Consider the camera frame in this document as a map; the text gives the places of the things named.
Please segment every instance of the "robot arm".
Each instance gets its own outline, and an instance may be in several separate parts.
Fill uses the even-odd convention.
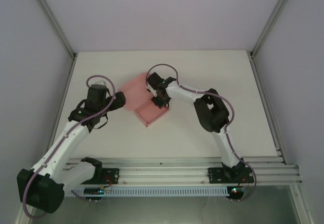
[[[102,163],[92,158],[84,158],[76,167],[63,173],[62,171],[71,154],[80,142],[91,133],[100,122],[100,119],[102,117],[107,118],[108,111],[124,106],[126,102],[125,96],[122,92],[118,92],[115,94],[115,98],[109,108],[103,111],[108,107],[108,103],[112,99],[111,96],[106,98],[107,93],[109,93],[109,90],[106,86],[99,84],[91,85],[88,90],[87,99],[82,100],[77,108],[71,112],[68,118],[69,122],[67,122],[63,132],[48,152],[31,170],[22,169],[19,172],[17,183],[21,202],[23,201],[28,182],[38,169],[41,170],[31,182],[26,203],[47,213],[53,213],[58,209],[65,193],[68,193],[87,180],[99,178]],[[84,121],[75,127],[77,123],[101,111],[103,112],[98,116]]]
[[[225,126],[229,122],[229,112],[220,98],[189,92],[180,88],[174,78],[169,77],[164,80],[157,73],[148,76],[147,89],[153,93],[152,101],[159,108],[168,105],[170,99],[180,99],[192,104],[201,126],[210,132],[216,141],[221,152],[222,165],[226,176],[233,182],[240,180],[245,164],[238,160],[228,143]],[[199,90],[193,88],[189,89],[199,92]],[[212,88],[208,92],[218,95],[217,91]]]

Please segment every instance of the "red object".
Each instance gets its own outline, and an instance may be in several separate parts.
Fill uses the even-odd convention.
[[[240,186],[240,184],[242,183],[242,180],[245,180],[245,181],[248,183],[248,186],[245,188],[245,189],[247,190],[248,187],[249,187],[249,184],[250,184],[250,183],[249,183],[248,179],[247,179],[245,176],[242,176],[242,177],[241,177],[241,179],[240,179],[240,181],[239,181],[237,187]]]
[[[126,98],[125,108],[134,111],[140,121],[148,127],[161,118],[168,108],[159,109],[152,102],[153,94],[146,89],[146,73],[142,73],[127,82],[118,91],[122,91]]]
[[[106,180],[109,180],[109,186],[112,185],[111,178],[108,175],[107,176],[104,176],[103,178],[106,179]]]

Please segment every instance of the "wire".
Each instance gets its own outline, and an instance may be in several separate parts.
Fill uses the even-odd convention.
[[[234,120],[234,117],[235,117],[235,111],[234,111],[234,108],[233,108],[232,104],[231,104],[231,103],[230,103],[226,98],[224,98],[223,96],[220,96],[220,95],[218,95],[218,94],[214,94],[214,93],[211,93],[211,92],[205,92],[205,91],[195,91],[195,90],[192,90],[192,89],[189,89],[189,88],[184,87],[184,86],[181,85],[180,82],[179,82],[179,73],[178,73],[177,69],[174,68],[173,66],[169,65],[169,64],[161,63],[161,64],[156,64],[155,66],[152,66],[152,67],[148,70],[148,72],[146,73],[146,79],[148,78],[149,73],[151,72],[151,70],[152,70],[153,68],[157,67],[157,66],[167,66],[167,67],[172,68],[172,69],[175,71],[175,73],[176,73],[176,82],[177,82],[177,84],[178,84],[178,86],[179,86],[180,88],[182,88],[182,89],[184,89],[184,90],[186,90],[186,91],[188,91],[188,92],[190,92],[190,93],[195,93],[195,94],[206,94],[206,95],[214,96],[214,97],[216,97],[216,98],[220,98],[221,100],[225,101],[225,102],[227,103],[227,105],[230,107],[231,112],[232,112],[232,116],[231,116],[229,122],[228,122],[228,123],[225,125],[225,127],[224,127],[224,130],[225,130],[225,134],[226,134],[226,138],[227,138],[227,141],[228,141],[229,147],[231,148],[232,153],[234,154],[234,156],[235,156],[235,157],[236,157],[240,162],[242,162],[243,164],[245,164],[245,165],[246,165],[246,166],[251,170],[251,172],[252,172],[252,174],[253,174],[253,176],[254,176],[254,186],[253,186],[253,189],[251,190],[251,192],[248,193],[248,195],[246,195],[246,196],[243,197],[242,199],[240,199],[240,200],[235,200],[235,201],[238,202],[238,201],[243,201],[243,200],[246,200],[246,199],[250,198],[250,197],[253,195],[253,193],[255,192],[255,189],[256,189],[256,187],[257,187],[257,175],[255,174],[253,168],[252,168],[252,167],[251,167],[247,162],[245,162],[242,158],[240,158],[240,157],[238,156],[238,154],[235,152],[235,149],[234,149],[234,147],[233,147],[233,145],[232,145],[232,142],[231,142],[231,140],[230,140],[230,138],[229,138],[229,134],[228,134],[228,130],[227,130],[227,129],[228,129],[229,125],[232,124],[232,122],[233,122],[233,120]]]
[[[237,188],[243,187],[243,186],[240,186],[241,183],[242,183],[242,180],[245,180],[245,181],[248,183],[248,186],[245,188],[245,189],[247,190],[248,187],[249,187],[250,182],[249,182],[249,180],[248,180],[245,176],[242,176],[242,177],[241,177],[241,179],[240,179],[240,181],[239,181],[239,183],[238,183],[238,185],[237,185]]]
[[[106,186],[104,186],[104,187],[101,187],[101,188],[103,188],[103,189],[106,189],[106,188],[108,188],[108,187],[111,187],[111,190],[110,191],[112,191],[112,180],[111,180],[111,178],[107,175],[107,176],[104,176],[104,178],[105,179],[107,179],[107,180],[109,180],[109,185],[106,185]],[[80,196],[80,195],[78,195],[74,190],[71,190],[71,193],[74,195],[74,196],[76,196],[78,199],[80,199],[80,200],[83,200],[83,201],[87,201],[87,202],[91,202],[91,199],[87,199],[86,197],[83,197],[83,196]]]
[[[106,79],[111,87],[112,87],[112,97],[111,97],[111,100],[110,102],[108,103],[108,105],[103,109],[101,110],[100,112],[96,113],[96,114],[93,114],[83,120],[81,120],[80,122],[76,123],[74,126],[71,127],[70,130],[68,130],[68,132],[66,133],[66,135],[64,135],[62,137],[62,139],[60,140],[60,142],[57,144],[57,146],[54,148],[54,150],[52,151],[52,153],[49,155],[49,157],[45,160],[44,164],[36,170],[36,172],[31,176],[30,180],[28,181],[27,185],[26,185],[26,188],[25,188],[25,191],[24,191],[24,194],[23,194],[23,198],[22,198],[22,206],[23,206],[23,209],[24,209],[24,212],[25,214],[30,218],[30,219],[40,219],[42,218],[43,216],[45,216],[46,212],[44,212],[42,215],[39,215],[39,216],[34,216],[32,214],[29,213],[28,209],[27,209],[27,194],[28,194],[28,190],[30,188],[30,185],[31,183],[33,182],[33,180],[35,179],[35,177],[39,174],[39,172],[45,167],[47,166],[47,164],[49,163],[49,161],[52,159],[52,157],[54,156],[54,154],[57,152],[57,150],[60,148],[60,146],[62,145],[62,143],[64,142],[64,140],[66,138],[68,138],[68,136],[71,134],[71,132],[77,128],[79,125],[81,125],[82,123],[94,118],[94,117],[97,117],[98,115],[101,115],[103,112],[105,112],[109,107],[110,105],[112,104],[113,100],[114,100],[114,97],[115,97],[115,86],[114,84],[112,83],[112,81],[108,78],[108,77],[105,77],[105,76],[102,76],[102,75],[93,75],[91,77],[89,77],[86,81],[86,85],[87,87],[90,87],[89,85],[89,81],[92,79],[92,78],[95,78],[95,77],[100,77],[100,78],[103,78],[103,79]]]

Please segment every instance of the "gray wall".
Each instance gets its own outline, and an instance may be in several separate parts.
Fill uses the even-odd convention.
[[[324,0],[289,0],[257,57],[289,160],[324,223]]]
[[[45,151],[69,56],[35,0],[0,0],[0,223],[12,223],[21,168]]]
[[[75,51],[251,50],[277,0],[46,0]]]

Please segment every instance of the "purple cable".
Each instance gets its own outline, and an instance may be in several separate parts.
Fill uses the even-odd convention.
[[[80,195],[78,195],[75,191],[73,191],[73,190],[71,190],[71,193],[74,195],[74,196],[76,196],[78,199],[80,199],[80,200],[84,200],[84,201],[89,201],[89,200],[87,200],[86,199],[86,197],[82,197],[82,196],[80,196]]]
[[[234,116],[235,116],[235,111],[234,111],[234,108],[233,108],[232,104],[231,104],[231,103],[230,103],[226,98],[224,98],[223,96],[220,96],[220,95],[218,95],[218,94],[214,94],[214,93],[210,93],[210,92],[204,92],[204,91],[197,91],[197,92],[196,92],[196,91],[194,91],[194,90],[192,90],[192,89],[189,89],[189,88],[186,88],[186,87],[182,86],[182,85],[180,84],[180,82],[179,82],[179,73],[178,73],[177,69],[174,68],[173,66],[169,65],[169,64],[164,64],[164,63],[162,63],[162,64],[156,64],[155,66],[151,67],[151,68],[148,70],[147,74],[146,74],[146,79],[148,78],[150,71],[151,71],[153,68],[157,67],[157,66],[168,66],[168,67],[172,68],[172,69],[176,72],[176,82],[177,82],[177,84],[179,85],[180,88],[182,88],[182,89],[184,89],[184,90],[186,90],[186,91],[188,91],[188,92],[195,93],[195,94],[207,94],[207,95],[210,95],[210,96],[214,96],[214,97],[216,97],[216,98],[220,98],[221,100],[225,101],[225,102],[228,104],[228,106],[230,107],[230,109],[231,109],[231,111],[232,111],[232,117],[230,118],[229,122],[225,125],[224,130],[225,130],[225,133],[226,133],[226,138],[227,138],[227,141],[228,141],[229,147],[231,148],[231,150],[232,150],[234,156],[235,156],[235,157],[236,157],[240,162],[242,162],[243,164],[245,164],[246,166],[248,166],[248,168],[251,170],[251,172],[253,173],[253,176],[254,176],[254,186],[253,186],[252,191],[251,191],[247,196],[245,196],[244,198],[242,198],[242,199],[240,199],[240,200],[238,200],[238,201],[243,201],[243,200],[246,200],[246,199],[250,198],[250,197],[253,195],[253,193],[255,192],[255,189],[256,189],[256,187],[257,187],[257,175],[255,174],[253,168],[252,168],[248,163],[246,163],[242,158],[240,158],[240,157],[237,155],[237,153],[235,152],[235,149],[234,149],[234,147],[233,147],[233,145],[232,145],[232,142],[231,142],[231,140],[230,140],[230,138],[229,138],[229,135],[228,135],[228,133],[227,133],[227,132],[228,132],[228,131],[227,131],[227,128],[229,127],[230,124],[232,124],[232,122],[233,122],[233,120],[234,120]]]
[[[47,165],[49,163],[49,161],[52,159],[52,157],[54,156],[54,154],[57,152],[57,150],[60,148],[60,146],[62,145],[62,143],[64,142],[64,140],[66,138],[68,138],[68,136],[70,135],[70,133],[76,128],[78,127],[79,125],[81,125],[82,123],[94,118],[94,117],[97,117],[98,115],[102,114],[103,112],[105,112],[109,107],[110,105],[112,104],[112,101],[114,100],[114,97],[115,97],[115,86],[114,84],[112,83],[112,81],[105,77],[105,76],[102,76],[102,75],[93,75],[91,77],[89,77],[86,81],[86,84],[87,84],[87,87],[90,87],[89,86],[89,81],[94,78],[94,77],[100,77],[100,78],[103,78],[103,79],[106,79],[111,87],[112,87],[112,97],[111,97],[111,100],[110,102],[108,103],[108,105],[103,109],[101,110],[100,112],[94,114],[94,115],[91,115],[83,120],[81,120],[80,122],[76,123],[74,126],[71,127],[71,129],[66,133],[66,135],[60,140],[60,142],[57,144],[57,146],[54,148],[54,150],[52,151],[52,153],[49,155],[49,157],[45,160],[44,162],[44,165],[42,165],[39,169],[37,169],[37,171],[32,175],[32,177],[30,178],[30,180],[28,181],[27,185],[26,185],[26,188],[25,188],[25,191],[24,191],[24,195],[23,195],[23,198],[22,198],[22,206],[23,206],[23,209],[24,209],[24,212],[25,214],[31,218],[31,219],[40,219],[42,218],[45,214],[43,213],[42,215],[39,215],[39,216],[34,216],[34,215],[31,215],[27,209],[27,193],[28,193],[28,190],[30,188],[30,185],[31,183],[33,182],[33,180],[35,179],[35,177],[37,176],[37,174],[39,174],[39,172],[44,168],[45,165]]]

